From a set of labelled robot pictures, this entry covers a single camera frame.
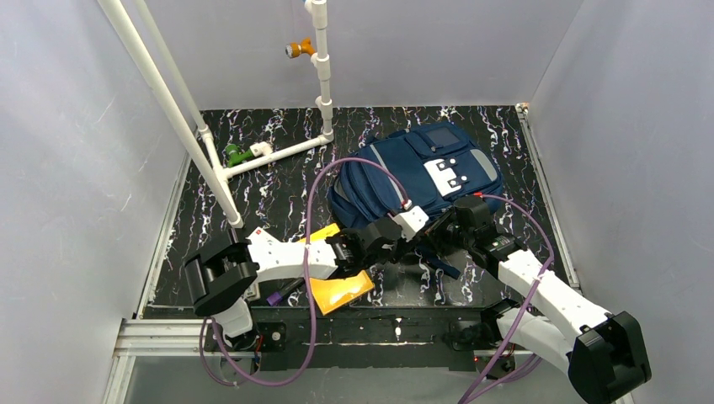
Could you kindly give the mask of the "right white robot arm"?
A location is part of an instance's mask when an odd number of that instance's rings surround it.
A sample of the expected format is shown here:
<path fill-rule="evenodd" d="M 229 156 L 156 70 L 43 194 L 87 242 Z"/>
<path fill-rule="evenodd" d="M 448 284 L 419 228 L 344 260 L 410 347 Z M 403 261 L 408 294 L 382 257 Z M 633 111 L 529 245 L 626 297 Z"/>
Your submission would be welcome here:
<path fill-rule="evenodd" d="M 598 306 L 559 279 L 548 262 L 498 229 L 487 198 L 459 198 L 425 235 L 436 247 L 467 251 L 477 266 L 523 295 L 522 304 L 503 300 L 482 312 L 489 337 L 513 342 L 559 368 L 587 403 L 613 403 L 650 381 L 637 319 Z"/>

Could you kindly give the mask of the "navy blue student backpack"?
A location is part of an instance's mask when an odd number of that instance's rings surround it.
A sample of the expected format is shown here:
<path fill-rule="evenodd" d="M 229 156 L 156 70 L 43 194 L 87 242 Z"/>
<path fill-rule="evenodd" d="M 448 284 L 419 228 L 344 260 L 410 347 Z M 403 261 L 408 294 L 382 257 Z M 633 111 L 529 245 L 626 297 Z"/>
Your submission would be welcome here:
<path fill-rule="evenodd" d="M 411 200 L 429 216 L 429 222 L 408 256 L 418 254 L 456 279 L 460 272 L 443 262 L 446 255 L 437 255 L 426 246 L 426 230 L 459 198 L 501 196 L 503 190 L 503 175 L 493 160 L 464 130 L 445 122 L 367 141 L 340 163 L 328 189 L 328 203 L 343 230 L 361 229 L 391 217 Z M 486 204 L 493 218 L 499 202 L 490 199 Z"/>

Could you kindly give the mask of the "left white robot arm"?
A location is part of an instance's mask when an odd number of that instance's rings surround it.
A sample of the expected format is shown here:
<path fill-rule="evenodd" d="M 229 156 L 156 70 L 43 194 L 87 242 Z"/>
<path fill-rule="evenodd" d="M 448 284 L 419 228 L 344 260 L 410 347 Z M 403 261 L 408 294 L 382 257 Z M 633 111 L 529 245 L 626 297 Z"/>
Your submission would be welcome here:
<path fill-rule="evenodd" d="M 378 263 L 405 254 L 427 226 L 415 210 L 381 218 L 361 229 L 303 242 L 280 242 L 262 229 L 248 237 L 229 231 L 206 243 L 184 261 L 193 312 L 213 317 L 225 336 L 236 338 L 253 330 L 244 299 L 253 285 L 277 279 L 344 279 Z"/>

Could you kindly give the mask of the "yellow book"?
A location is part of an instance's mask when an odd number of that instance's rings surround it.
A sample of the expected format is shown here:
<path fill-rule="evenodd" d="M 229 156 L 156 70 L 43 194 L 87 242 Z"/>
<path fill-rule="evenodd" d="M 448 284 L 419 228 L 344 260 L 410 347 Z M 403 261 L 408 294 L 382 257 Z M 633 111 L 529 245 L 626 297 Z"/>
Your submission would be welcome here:
<path fill-rule="evenodd" d="M 311 320 L 328 315 L 374 289 L 374 282 L 362 267 L 363 247 L 351 230 L 341 231 L 336 224 L 317 231 L 306 228 L 300 240 L 298 278 L 306 285 Z"/>

